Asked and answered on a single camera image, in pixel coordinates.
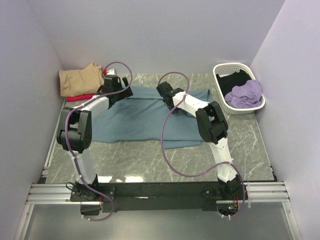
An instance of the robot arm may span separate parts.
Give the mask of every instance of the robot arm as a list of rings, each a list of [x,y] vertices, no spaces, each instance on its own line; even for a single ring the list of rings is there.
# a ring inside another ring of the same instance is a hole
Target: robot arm
[[[185,100],[173,113],[182,109],[193,115],[197,120],[200,136],[209,144],[215,162],[232,163],[233,159],[230,155],[227,139],[228,124],[217,102],[201,101],[186,94],[181,88],[173,89],[167,82],[159,84],[157,90],[169,110],[178,105],[186,95]],[[226,184],[237,179],[237,172],[231,165],[220,165],[217,167],[217,172],[218,179]]]
[[[125,86],[128,86],[127,78],[122,79]],[[82,177],[89,185],[93,185],[94,182],[98,181],[97,174],[93,168],[92,161],[89,155],[88,148],[92,141],[92,121],[103,111],[111,108],[116,102],[123,100],[127,97],[133,95],[131,88],[129,87],[127,90],[112,95],[110,97],[101,97],[97,99],[97,96],[101,94],[108,94],[118,92],[123,89],[120,78],[116,75],[106,75],[104,78],[104,85],[101,86],[97,94],[92,97],[92,99],[96,99],[94,102],[90,103],[86,107],[77,110],[74,112],[68,123],[68,138],[73,152],[76,155],[77,162],[82,173]],[[65,135],[65,122],[67,115],[72,109],[76,107],[64,107],[61,111],[60,121],[58,125],[58,131],[56,140],[58,144],[62,145],[62,148],[67,151],[68,155],[73,159],[74,157],[68,151],[67,143],[66,143],[66,135]],[[76,169],[75,161],[72,161],[74,169]],[[83,184],[79,174],[76,172],[76,182],[79,184]]]

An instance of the marble table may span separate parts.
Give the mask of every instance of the marble table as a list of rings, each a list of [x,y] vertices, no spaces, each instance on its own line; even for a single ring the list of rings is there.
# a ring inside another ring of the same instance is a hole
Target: marble table
[[[135,74],[133,85],[156,87],[163,74]],[[213,99],[219,102],[213,74],[187,74],[191,90],[209,88]],[[166,80],[173,88],[185,89],[184,77],[171,74]],[[66,102],[74,107],[78,102]],[[229,125],[228,145],[233,163],[246,181],[273,181],[273,171],[254,113],[229,115],[224,112]],[[59,144],[54,145],[47,184],[62,184],[75,181],[75,171],[67,152]],[[116,143],[92,142],[89,152],[99,182],[181,182],[216,181],[217,170],[194,178],[174,173],[164,161],[160,141],[120,141]],[[209,145],[203,142],[191,146],[166,150],[168,159],[180,172],[200,173],[215,164]]]

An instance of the blue cloth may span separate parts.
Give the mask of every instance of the blue cloth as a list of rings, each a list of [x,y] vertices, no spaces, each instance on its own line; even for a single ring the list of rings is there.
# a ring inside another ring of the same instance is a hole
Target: blue cloth
[[[156,88],[131,86],[133,96],[116,102],[92,123],[92,140],[102,143],[117,141],[160,140],[161,129],[169,109]],[[202,101],[212,102],[209,89],[190,91]],[[165,149],[200,145],[197,120],[180,110],[166,122]]]
[[[262,90],[257,80],[248,80],[245,85],[234,86],[224,100],[236,109],[250,109],[261,105]]]

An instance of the white laundry basket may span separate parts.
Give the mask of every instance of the white laundry basket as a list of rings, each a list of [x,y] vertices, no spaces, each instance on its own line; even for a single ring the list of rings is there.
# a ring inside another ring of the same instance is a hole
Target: white laundry basket
[[[218,64],[213,68],[213,75],[216,83],[216,90],[218,92],[220,101],[222,103],[221,108],[227,113],[227,114],[232,114],[232,115],[240,115],[240,114],[250,114],[253,113],[255,110],[263,108],[263,106],[266,104],[266,100],[264,95],[262,94],[261,97],[261,105],[257,107],[252,107],[252,108],[234,108],[232,106],[229,106],[228,103],[226,103],[225,98],[221,92],[218,79],[216,77],[217,74],[219,74],[220,77],[224,77],[227,75],[231,75],[234,72],[239,72],[240,70],[245,71],[251,79],[256,79],[250,68],[242,63],[223,63],[223,64]]]

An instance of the folded beige garment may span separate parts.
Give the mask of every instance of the folded beige garment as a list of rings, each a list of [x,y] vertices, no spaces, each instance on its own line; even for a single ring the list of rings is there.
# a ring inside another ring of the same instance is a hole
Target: folded beige garment
[[[82,70],[59,70],[59,77],[62,97],[94,94],[104,84],[102,67],[94,63]]]

